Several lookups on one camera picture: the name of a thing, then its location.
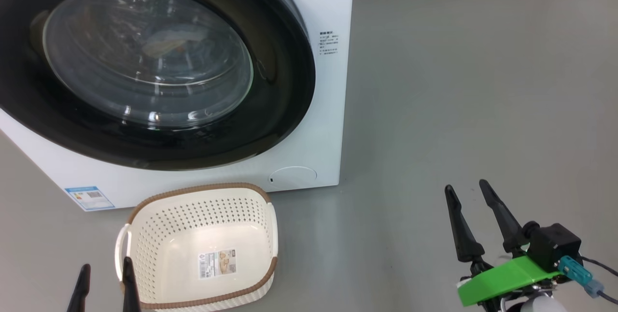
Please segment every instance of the blue connector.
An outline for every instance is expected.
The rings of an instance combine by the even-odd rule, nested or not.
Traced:
[[[592,273],[589,270],[586,270],[584,266],[568,255],[561,257],[558,263],[558,271],[583,286],[590,297],[598,297],[599,292],[605,289],[603,284],[592,279]]]

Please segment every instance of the washing machine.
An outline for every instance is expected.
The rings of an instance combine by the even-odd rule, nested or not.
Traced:
[[[0,0],[0,129],[84,211],[335,185],[350,20],[351,0]]]

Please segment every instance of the plastic basket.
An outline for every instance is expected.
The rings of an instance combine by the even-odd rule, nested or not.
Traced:
[[[116,240],[120,281],[125,239],[143,309],[245,305],[267,293],[277,264],[274,207],[253,184],[189,187],[137,205]]]

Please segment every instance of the wire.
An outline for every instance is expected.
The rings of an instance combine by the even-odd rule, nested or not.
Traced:
[[[611,303],[615,303],[616,305],[618,305],[618,299],[612,298],[607,296],[607,294],[605,294],[604,292],[598,292],[599,296],[606,299],[607,301],[611,302]]]
[[[600,263],[594,259],[588,259],[585,256],[580,256],[581,260],[583,261],[588,261],[589,263],[595,264],[596,266],[601,266],[601,268],[604,268],[605,270],[608,270],[612,275],[615,275],[616,277],[618,277],[618,271],[614,270],[613,268],[610,268],[609,266]]]

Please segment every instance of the gray floor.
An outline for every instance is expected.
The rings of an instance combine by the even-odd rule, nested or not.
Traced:
[[[522,223],[560,222],[618,266],[617,59],[618,0],[355,0],[341,184],[273,195],[274,285],[238,311],[478,310],[457,299],[468,268],[442,189],[499,263],[480,178]],[[63,312],[83,263],[87,311],[121,310],[112,247],[129,210],[84,213],[4,137],[0,156],[0,310]],[[617,310],[574,284],[556,296]]]

